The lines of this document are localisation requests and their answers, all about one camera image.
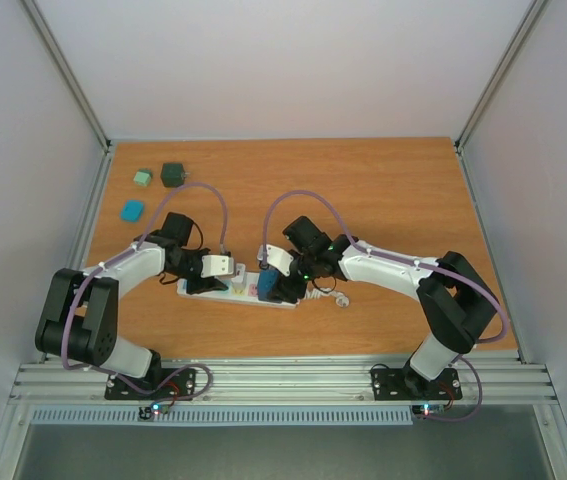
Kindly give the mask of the dark blue cube adapter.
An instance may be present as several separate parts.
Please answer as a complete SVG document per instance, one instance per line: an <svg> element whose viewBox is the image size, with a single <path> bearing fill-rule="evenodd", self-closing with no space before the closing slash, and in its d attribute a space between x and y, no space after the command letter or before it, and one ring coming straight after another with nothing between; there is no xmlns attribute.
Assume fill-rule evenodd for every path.
<svg viewBox="0 0 567 480"><path fill-rule="evenodd" d="M257 280L257 297L259 301L280 303L276 293L276 285L280 272L276 269L261 270Z"/></svg>

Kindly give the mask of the white multi-socket power strip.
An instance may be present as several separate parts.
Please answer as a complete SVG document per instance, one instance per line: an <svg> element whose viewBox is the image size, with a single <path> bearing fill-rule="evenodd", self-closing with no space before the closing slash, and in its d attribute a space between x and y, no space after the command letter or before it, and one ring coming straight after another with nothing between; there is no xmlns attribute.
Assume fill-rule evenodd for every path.
<svg viewBox="0 0 567 480"><path fill-rule="evenodd" d="M181 297L195 299L195 300L205 300L212 302L250 305L250 306L259 306L259 307L267 307L267 308L295 309L297 307L296 304L276 303L276 302L268 302L268 301L260 300L258 298L257 283L258 283L258 275L256 273L248 272L247 280L245 281L242 290L235 291L232 282L229 280L224 280L224 284L227 286L227 289L224 291L212 291L201 294L189 295L186 292L187 282L184 279L181 279L177 282L177 294Z"/></svg>

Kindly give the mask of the white USB charger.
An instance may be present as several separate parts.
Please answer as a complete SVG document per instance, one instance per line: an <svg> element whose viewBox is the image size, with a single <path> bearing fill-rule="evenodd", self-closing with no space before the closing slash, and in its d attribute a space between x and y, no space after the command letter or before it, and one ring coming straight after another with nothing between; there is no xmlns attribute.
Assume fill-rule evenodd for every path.
<svg viewBox="0 0 567 480"><path fill-rule="evenodd" d="M247 285L246 266L238 263L235 269L235 275L231 278L231 287L237 294L242 294Z"/></svg>

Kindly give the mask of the light blue plug adapter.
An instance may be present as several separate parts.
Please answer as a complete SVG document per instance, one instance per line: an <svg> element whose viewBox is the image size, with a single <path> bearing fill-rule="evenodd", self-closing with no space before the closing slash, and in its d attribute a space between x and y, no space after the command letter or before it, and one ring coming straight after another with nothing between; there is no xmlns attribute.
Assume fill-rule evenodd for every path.
<svg viewBox="0 0 567 480"><path fill-rule="evenodd" d="M119 218L124 222L136 223L138 222L145 210L145 204L140 200L127 200L120 213Z"/></svg>

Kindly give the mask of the dark green cube adapter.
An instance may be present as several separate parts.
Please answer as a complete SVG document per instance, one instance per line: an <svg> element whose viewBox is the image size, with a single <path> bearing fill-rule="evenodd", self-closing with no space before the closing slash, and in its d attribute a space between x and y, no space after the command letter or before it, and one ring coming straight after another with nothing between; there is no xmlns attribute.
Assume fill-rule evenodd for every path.
<svg viewBox="0 0 567 480"><path fill-rule="evenodd" d="M188 177L184 165L179 162L166 162L162 165L160 179L165 188L178 188L185 183Z"/></svg>

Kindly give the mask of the light green plug adapter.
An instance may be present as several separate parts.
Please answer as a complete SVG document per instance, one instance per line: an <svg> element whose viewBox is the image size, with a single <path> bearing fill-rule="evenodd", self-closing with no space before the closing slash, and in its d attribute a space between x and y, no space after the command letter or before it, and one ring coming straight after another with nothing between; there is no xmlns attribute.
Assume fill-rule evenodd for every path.
<svg viewBox="0 0 567 480"><path fill-rule="evenodd" d="M153 179L153 173L150 169L139 169L133 176L133 183L140 187L148 187Z"/></svg>

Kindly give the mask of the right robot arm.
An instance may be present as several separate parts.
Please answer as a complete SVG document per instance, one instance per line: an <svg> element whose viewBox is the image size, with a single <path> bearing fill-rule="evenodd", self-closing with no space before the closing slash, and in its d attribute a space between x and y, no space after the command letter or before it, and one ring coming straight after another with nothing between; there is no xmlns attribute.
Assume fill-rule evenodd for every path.
<svg viewBox="0 0 567 480"><path fill-rule="evenodd" d="M492 291L457 252L422 258L378 249L347 234L330 238L306 216L283 235L290 249L261 247L261 265L273 276L264 299L297 303L308 285L331 278L383 288L420 305L429 333L394 376L398 391L410 399L436 389L449 364L479 343L497 313Z"/></svg>

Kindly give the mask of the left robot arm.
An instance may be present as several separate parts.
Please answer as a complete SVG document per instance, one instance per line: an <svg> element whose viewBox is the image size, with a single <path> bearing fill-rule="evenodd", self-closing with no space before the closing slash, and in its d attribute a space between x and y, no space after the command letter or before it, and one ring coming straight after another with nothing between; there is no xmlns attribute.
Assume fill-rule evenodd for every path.
<svg viewBox="0 0 567 480"><path fill-rule="evenodd" d="M173 392L169 383L182 371L163 368L158 352L119 334L119 302L146 280L167 275L185 281L189 294L226 290L222 279L234 274L234 259L228 251L215 255L203 246L189 248L197 227L190 217L169 213L161 228L135 238L115 257L83 270L58 270L36 329L37 350L58 356L66 369L108 374L111 396Z"/></svg>

